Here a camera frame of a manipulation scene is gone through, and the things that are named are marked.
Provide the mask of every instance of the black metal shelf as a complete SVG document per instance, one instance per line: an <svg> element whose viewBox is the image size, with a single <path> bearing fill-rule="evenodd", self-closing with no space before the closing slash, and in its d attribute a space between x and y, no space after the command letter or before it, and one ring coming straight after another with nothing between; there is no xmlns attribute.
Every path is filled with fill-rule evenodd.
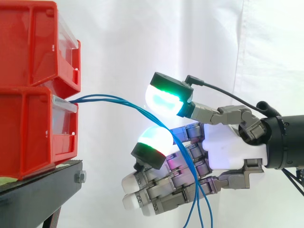
<svg viewBox="0 0 304 228"><path fill-rule="evenodd" d="M77 181L82 161L0 186L1 228L55 228L61 206L81 189Z"/></svg>

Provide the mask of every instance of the stacked red bins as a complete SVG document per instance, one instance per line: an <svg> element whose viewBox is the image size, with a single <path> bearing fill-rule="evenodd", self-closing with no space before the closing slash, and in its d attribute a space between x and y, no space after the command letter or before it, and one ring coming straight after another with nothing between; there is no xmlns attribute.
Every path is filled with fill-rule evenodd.
<svg viewBox="0 0 304 228"><path fill-rule="evenodd" d="M80 43L51 1L0 1L0 177L77 155Z"/></svg>

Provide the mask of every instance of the metal bracket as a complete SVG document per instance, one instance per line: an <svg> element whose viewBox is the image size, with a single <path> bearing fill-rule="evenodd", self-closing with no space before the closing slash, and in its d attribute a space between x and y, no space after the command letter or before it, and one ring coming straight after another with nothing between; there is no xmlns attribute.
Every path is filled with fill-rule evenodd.
<svg viewBox="0 0 304 228"><path fill-rule="evenodd" d="M243 169L239 171L227 171L222 173L218 179L227 180L228 185L225 189L249 189L249 175L251 173L263 173L262 159L246 159Z"/></svg>

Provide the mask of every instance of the black cable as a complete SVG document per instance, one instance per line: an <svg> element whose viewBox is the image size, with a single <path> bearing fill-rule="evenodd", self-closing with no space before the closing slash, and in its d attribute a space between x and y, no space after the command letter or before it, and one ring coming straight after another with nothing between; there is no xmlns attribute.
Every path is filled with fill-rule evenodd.
<svg viewBox="0 0 304 228"><path fill-rule="evenodd" d="M285 173L284 171L283 171L283 173L290 180L290 182L292 182L292 184L296 187L296 189L298 189L298 191L302 194L302 196L304 196L303 190L294 182L294 180L287 173Z"/></svg>
<svg viewBox="0 0 304 228"><path fill-rule="evenodd" d="M300 185L302 185L302 182L296 177L294 176L290 171L288 171L287 169L283 168L282 169L283 173L288 174L290 177L292 177L296 182L298 182Z"/></svg>
<svg viewBox="0 0 304 228"><path fill-rule="evenodd" d="M259 108L257 108L257 107L254 107L253 105L251 105L251 104L247 103L246 101L242 100L241 98L239 98L239 97L237 97L237 96L235 96L235 95L233 95L233 94L227 92L226 90L223 90L223 89L221 89L221 88L218 88L218 87L216 87L216 86L214 86L214 85L210 85L210 84L208 84L208 83L204 83L204 86L209 87L209 88L214 89L214 90L217 90L217 91L219 91L219 92L221 92L221 93L223 93L223 94L226 94L226 95L232 97L233 99L239 101L240 103L242 103L242 104L248 106L249 108L258 111L258 112L260 112L261 114L264 114L262 109L259 109Z"/></svg>
<svg viewBox="0 0 304 228"><path fill-rule="evenodd" d="M271 107L267 102L265 101L260 101L259 103L257 103L256 106L253 106L249 103L247 103L246 101L242 100L241 98L227 92L226 90L224 89L221 89L217 86L214 86L214 85L211 85L211 84L208 84L208 83L205 83L203 80L197 78L197 77L193 77L191 75L188 75L186 80L185 80L185 83L187 83L188 85L198 85L198 86L206 86L206 87L209 87L211 89L214 89L214 90L217 90L227 96L230 96L232 97L233 99L239 101L240 103L246 105L247 107L267 116L267 117L276 117L276 116L280 116L280 113L274 109L273 107Z"/></svg>

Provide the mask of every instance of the white fingertip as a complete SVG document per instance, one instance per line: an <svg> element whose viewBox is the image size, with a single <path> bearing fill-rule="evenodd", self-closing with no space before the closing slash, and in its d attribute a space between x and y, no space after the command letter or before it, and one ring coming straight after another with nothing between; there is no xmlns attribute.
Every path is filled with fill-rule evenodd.
<svg viewBox="0 0 304 228"><path fill-rule="evenodd" d="M122 180L122 187L125 194L130 194L139 191L139 186L135 176L131 173Z"/></svg>
<svg viewBox="0 0 304 228"><path fill-rule="evenodd" d="M139 204L135 193L126 194L123 198L123 206L126 210L134 210L139 208Z"/></svg>
<svg viewBox="0 0 304 228"><path fill-rule="evenodd" d="M149 203L148 205L146 206L143 206L142 207L142 214L144 216L154 216L155 215L155 210L154 210L154 207L153 207L153 204Z"/></svg>

